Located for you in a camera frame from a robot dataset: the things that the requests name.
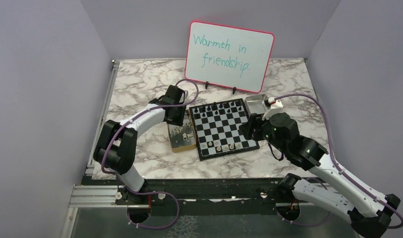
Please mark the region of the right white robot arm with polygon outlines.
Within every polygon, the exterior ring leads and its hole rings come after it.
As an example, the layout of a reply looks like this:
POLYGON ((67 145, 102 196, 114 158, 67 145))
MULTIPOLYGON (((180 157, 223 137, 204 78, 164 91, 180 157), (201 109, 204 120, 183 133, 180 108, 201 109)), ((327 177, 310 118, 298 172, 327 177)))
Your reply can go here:
POLYGON ((297 199, 322 207, 349 222, 364 238, 380 238, 389 228, 400 199, 394 194, 377 192, 332 161, 324 146, 300 134, 296 120, 288 114, 277 113, 269 119, 251 114, 239 126, 239 131, 246 139, 267 141, 290 163, 323 179, 336 190, 331 192, 300 176, 287 174, 277 189, 282 201, 297 199))

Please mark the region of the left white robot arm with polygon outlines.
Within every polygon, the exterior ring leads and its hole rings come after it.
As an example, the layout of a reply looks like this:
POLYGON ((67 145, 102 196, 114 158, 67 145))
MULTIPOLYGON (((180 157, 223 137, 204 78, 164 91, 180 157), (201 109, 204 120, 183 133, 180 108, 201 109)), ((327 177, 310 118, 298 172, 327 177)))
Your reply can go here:
POLYGON ((134 203, 146 200, 145 179, 134 166, 138 138, 157 124, 182 125, 186 111, 185 91, 170 85, 166 93, 149 101, 139 113, 123 121, 106 121, 93 152, 93 159, 129 188, 134 203))

